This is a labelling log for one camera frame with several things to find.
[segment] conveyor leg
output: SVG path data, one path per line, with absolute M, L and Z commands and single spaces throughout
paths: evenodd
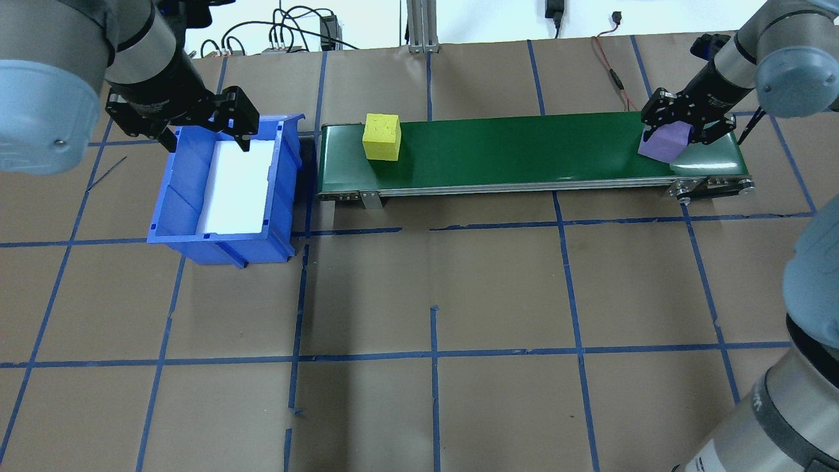
M 361 191 L 362 205 L 367 210 L 378 210 L 382 208 L 382 198 L 377 191 Z

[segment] black cable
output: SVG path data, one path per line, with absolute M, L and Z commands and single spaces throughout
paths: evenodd
M 292 7 L 291 9 L 289 9 L 289 10 L 287 10 L 287 11 L 286 11 L 286 10 L 283 10 L 282 8 L 276 8 L 276 9 L 275 9 L 275 10 L 271 13 L 271 20 L 272 20 L 272 21 L 274 21 L 275 23 L 277 23 L 277 12 L 280 12 L 280 13 L 282 13 L 282 14 L 283 14 L 283 19 L 281 19 L 281 20 L 280 20 L 280 23 L 281 23 L 281 24 L 285 24 L 285 19 L 286 19 L 286 18 L 288 18 L 288 19 L 290 19 L 290 20 L 294 23 L 294 26 L 296 26 L 296 27 L 299 29 L 299 28 L 300 28 L 300 24 L 299 24 L 299 23 L 297 23 L 297 19 L 296 19 L 296 18 L 293 18 L 293 17 L 290 15 L 291 10 L 293 10 L 293 9 L 295 9 L 295 8 L 297 8 L 297 7 Z M 283 30 L 282 30 L 282 29 L 279 31 L 279 38 L 280 38 L 283 42 L 285 42 L 285 38 L 283 37 Z M 309 50 L 309 43 L 308 43 L 308 42 L 306 42 L 306 37 L 305 37 L 304 35 L 302 35 L 302 34 L 301 34 L 301 35 L 300 35 L 300 38 L 302 38 L 302 39 L 303 39 L 303 48 L 304 48 L 305 50 Z M 294 44 L 294 31 L 292 31 L 292 32 L 291 32 L 291 44 L 292 44 L 292 45 Z
M 274 26 L 272 26 L 271 29 L 268 31 L 268 40 L 270 40 L 271 35 L 273 35 L 274 36 L 274 42 L 277 43 L 277 49 L 279 49 L 280 41 L 283 42 L 283 45 L 285 44 L 285 39 L 283 38 L 283 28 L 286 28 L 286 29 L 289 30 L 289 34 L 291 34 L 291 41 L 289 42 L 289 45 L 288 45 L 288 50 L 291 50 L 291 48 L 294 47 L 294 31 L 291 29 L 290 26 L 288 26 L 285 23 L 277 23 L 277 24 L 273 24 L 273 25 Z M 277 39 L 277 27 L 278 26 L 279 26 L 279 39 Z
M 276 24 L 276 23 L 273 23 L 273 22 L 270 22 L 270 21 L 260 21 L 260 20 L 244 21 L 244 22 L 241 22 L 241 23 L 239 23 L 239 24 L 234 24 L 234 25 L 233 25 L 233 26 L 231 26 L 231 27 L 230 27 L 227 31 L 225 31 L 224 35 L 222 35 L 222 36 L 221 36 L 222 43 L 224 42 L 224 39 L 226 39 L 226 38 L 227 38 L 227 36 L 228 36 L 228 35 L 229 35 L 229 34 L 230 34 L 230 33 L 231 33 L 234 29 L 239 28 L 240 26 L 245 26 L 245 25 L 247 25 L 247 24 L 270 24 L 270 25 L 272 25 L 272 26 L 282 26 L 282 27 L 284 27 L 284 28 L 292 29 L 293 31 L 300 31 L 301 33 L 311 34 L 312 36 L 317 36 L 318 38 L 328 39 L 328 40 L 330 40 L 330 41 L 332 41 L 332 42 L 338 43 L 339 45 L 345 45 L 346 47 L 351 48 L 351 49 L 354 49 L 354 50 L 357 50 L 357 49 L 358 49 L 356 46 L 353 46 L 353 45 L 351 45 L 351 44 L 349 44 L 349 43 L 346 43 L 346 42 L 344 42 L 344 41 L 341 41 L 340 39 L 330 38 L 329 36 L 325 36 L 325 35 L 323 35 L 323 34 L 318 34 L 318 33 L 315 33 L 315 32 L 313 32 L 313 31 L 308 31 L 308 30 L 306 30 L 306 29 L 295 28 L 295 27 L 293 27 L 293 26 L 288 26 L 288 24 Z
M 748 134 L 751 133 L 754 127 L 758 125 L 760 118 L 763 118 L 764 116 L 766 116 L 766 112 L 761 107 L 758 107 L 758 109 L 754 112 L 754 115 L 752 115 L 752 119 L 748 120 L 746 127 L 743 128 L 743 132 L 740 134 L 740 139 L 737 140 L 738 146 L 746 140 Z
M 291 13 L 296 9 L 305 10 L 305 13 L 303 13 L 301 15 L 293 16 Z M 332 33 L 333 32 L 330 31 L 329 24 L 326 22 L 326 18 L 323 18 L 323 15 L 321 15 L 319 13 L 319 11 L 327 11 L 327 12 L 329 12 L 330 15 L 335 15 L 335 12 L 333 12 L 329 8 L 310 8 L 310 7 L 306 7 L 305 5 L 296 5 L 292 8 L 289 8 L 289 10 L 286 13 L 288 14 L 288 18 L 290 18 L 292 21 L 294 21 L 294 26 L 296 26 L 297 28 L 300 27 L 300 25 L 297 24 L 297 21 L 296 21 L 297 18 L 303 18 L 304 16 L 306 16 L 308 14 L 316 15 L 318 17 L 318 19 L 320 20 L 318 22 L 318 26 L 322 25 L 322 26 L 326 27 L 326 34 L 330 37 L 330 39 L 332 39 L 332 36 L 333 36 Z
M 227 50 L 230 51 L 230 54 L 233 54 L 233 47 L 230 46 L 231 39 L 234 39 L 237 43 L 239 43 L 239 49 L 242 50 L 242 55 L 247 55 L 245 54 L 245 46 L 242 44 L 242 41 L 240 41 L 239 38 L 237 38 L 236 36 L 227 36 Z
M 212 44 L 213 47 L 216 48 L 216 51 L 219 51 L 221 49 L 220 47 L 218 47 L 218 43 L 216 41 L 213 41 L 212 39 L 205 39 L 204 42 L 201 43 L 201 57 L 204 57 L 204 46 L 206 46 L 207 43 Z

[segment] red wire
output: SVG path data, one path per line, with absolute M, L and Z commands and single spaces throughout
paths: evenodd
M 597 45 L 597 48 L 600 50 L 600 55 L 603 56 L 603 62 L 606 63 L 606 68 L 608 68 L 610 70 L 612 69 L 612 65 L 609 64 L 609 59 L 606 57 L 606 51 L 603 50 L 603 46 L 600 44 L 600 36 L 603 36 L 604 34 L 614 33 L 618 29 L 618 26 L 620 26 L 620 25 L 616 24 L 614 28 L 609 29 L 608 31 L 603 31 L 600 34 L 598 34 L 597 36 L 592 36 L 591 37 L 592 39 L 594 39 L 594 43 Z M 621 92 L 623 92 L 623 96 L 626 97 L 626 99 L 627 99 L 627 111 L 629 109 L 629 106 L 632 105 L 632 108 L 637 112 L 638 107 L 636 107 L 635 103 L 632 101 L 632 99 L 629 98 L 629 94 L 627 93 L 626 89 L 621 90 Z

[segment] conveyor belt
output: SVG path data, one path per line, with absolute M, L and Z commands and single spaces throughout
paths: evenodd
M 402 123 L 398 162 L 369 161 L 363 124 L 323 127 L 321 200 L 668 186 L 681 177 L 748 178 L 733 134 L 672 165 L 638 154 L 639 113 Z

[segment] floor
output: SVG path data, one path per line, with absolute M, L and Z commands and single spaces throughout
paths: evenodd
M 603 43 L 641 103 L 699 69 L 693 39 Z M 312 198 L 322 124 L 620 111 L 591 43 L 196 66 L 262 113 L 306 114 L 297 255 L 238 270 L 146 244 L 166 153 L 108 121 L 74 170 L 0 175 L 3 472 L 666 471 L 788 346 L 781 275 L 836 193 L 836 115 L 764 120 L 751 196 L 367 211 Z

